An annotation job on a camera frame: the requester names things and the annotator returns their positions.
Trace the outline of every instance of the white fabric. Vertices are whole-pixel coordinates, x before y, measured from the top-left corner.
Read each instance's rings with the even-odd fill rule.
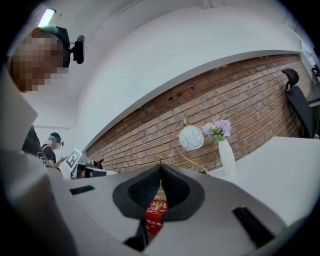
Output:
[[[23,98],[5,65],[0,81],[0,148],[20,151],[38,114]]]
[[[44,150],[46,147],[50,147],[51,149],[52,149],[52,147],[51,146],[49,146],[49,145],[46,145],[42,150]]]

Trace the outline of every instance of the black t-shirt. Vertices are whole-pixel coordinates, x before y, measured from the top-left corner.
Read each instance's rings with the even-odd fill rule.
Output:
[[[56,163],[56,154],[51,146],[49,146],[48,144],[43,144],[42,150],[48,160],[53,160],[53,162]]]
[[[48,162],[46,154],[41,149],[40,141],[33,126],[26,136],[22,150],[39,158],[46,167],[52,167]]]

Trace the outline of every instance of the decorative lamp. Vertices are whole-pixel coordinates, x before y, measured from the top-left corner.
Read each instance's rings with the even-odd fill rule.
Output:
[[[205,171],[205,173],[207,175],[209,175],[207,169],[205,169],[202,166],[191,161],[186,156],[184,156],[184,154],[180,151],[180,149],[177,145],[177,140],[176,140],[176,130],[177,130],[178,125],[182,121],[184,124],[184,128],[181,130],[181,132],[179,134],[179,141],[180,141],[181,147],[184,150],[187,150],[187,151],[197,150],[203,146],[204,141],[205,141],[205,138],[204,138],[204,135],[203,135],[201,129],[198,127],[195,127],[193,125],[189,125],[187,123],[186,119],[184,118],[184,119],[180,120],[174,128],[174,143],[175,143],[176,149],[178,150],[180,155],[183,156],[187,161],[189,161],[193,165],[198,166],[199,168],[203,169]]]

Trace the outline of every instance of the hand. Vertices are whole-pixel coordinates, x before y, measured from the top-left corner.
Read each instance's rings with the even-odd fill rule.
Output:
[[[59,159],[59,162],[62,163],[64,160],[67,159],[67,157],[68,157],[68,156],[65,156],[65,157],[62,156],[62,157]]]

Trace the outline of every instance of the headset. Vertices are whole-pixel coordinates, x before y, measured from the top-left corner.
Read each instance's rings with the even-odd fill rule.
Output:
[[[73,54],[73,61],[82,64],[85,60],[85,36],[79,35],[75,42],[69,41],[68,31],[64,27],[48,25],[39,27],[42,32],[53,35],[63,45],[63,67],[68,68],[70,64],[70,55]]]

